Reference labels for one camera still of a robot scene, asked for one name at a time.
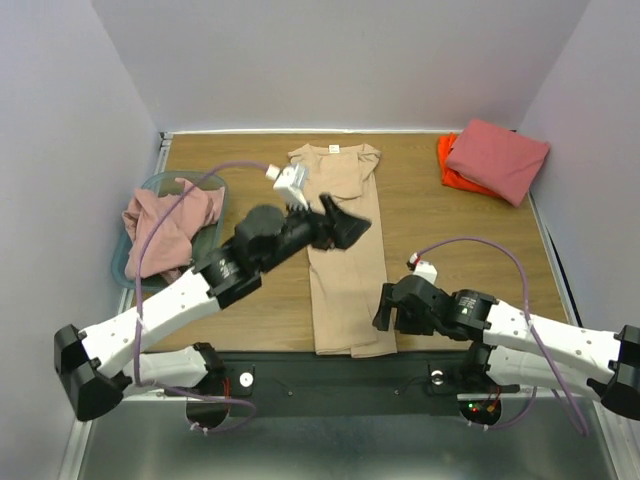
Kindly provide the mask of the beige t shirt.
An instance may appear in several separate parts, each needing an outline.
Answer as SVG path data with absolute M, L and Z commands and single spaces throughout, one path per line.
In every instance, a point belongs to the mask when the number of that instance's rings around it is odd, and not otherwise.
M 395 334 L 372 321 L 387 282 L 375 169 L 381 152 L 368 144 L 318 147 L 306 144 L 289 153 L 292 163 L 309 169 L 304 195 L 321 211 L 329 193 L 344 211 L 371 221 L 346 251 L 309 248 L 309 282 L 315 352 L 368 358 L 395 354 Z

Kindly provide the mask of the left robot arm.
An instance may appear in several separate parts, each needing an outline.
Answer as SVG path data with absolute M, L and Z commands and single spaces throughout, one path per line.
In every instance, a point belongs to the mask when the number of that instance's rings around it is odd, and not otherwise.
M 347 250 L 372 225 L 328 194 L 319 200 L 320 212 L 258 205 L 221 247 L 141 306 L 84 329 L 60 328 L 53 337 L 54 369 L 76 419 L 97 419 L 132 393 L 156 387 L 215 392 L 223 371 L 210 345 L 150 355 L 145 349 L 247 297 L 261 287 L 263 274 L 306 247 Z

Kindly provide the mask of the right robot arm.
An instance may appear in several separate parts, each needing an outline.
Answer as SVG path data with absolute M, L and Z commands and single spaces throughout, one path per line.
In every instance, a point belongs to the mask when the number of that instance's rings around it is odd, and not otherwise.
M 460 378 L 472 390 L 491 383 L 565 390 L 627 419 L 639 417 L 635 326 L 596 331 L 527 316 L 479 291 L 449 294 L 417 274 L 383 285 L 372 324 L 380 331 L 470 342 L 472 355 L 461 364 Z

